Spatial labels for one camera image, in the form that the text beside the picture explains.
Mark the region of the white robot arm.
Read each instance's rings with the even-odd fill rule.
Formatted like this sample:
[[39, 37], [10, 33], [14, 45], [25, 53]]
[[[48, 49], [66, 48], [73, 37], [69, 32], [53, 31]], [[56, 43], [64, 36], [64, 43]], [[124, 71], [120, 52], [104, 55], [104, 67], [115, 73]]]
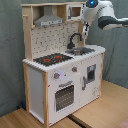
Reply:
[[98, 27], [102, 30], [128, 27], [128, 18], [118, 19], [114, 14], [113, 4], [109, 0], [87, 0], [82, 8], [81, 19], [93, 22], [98, 18]]

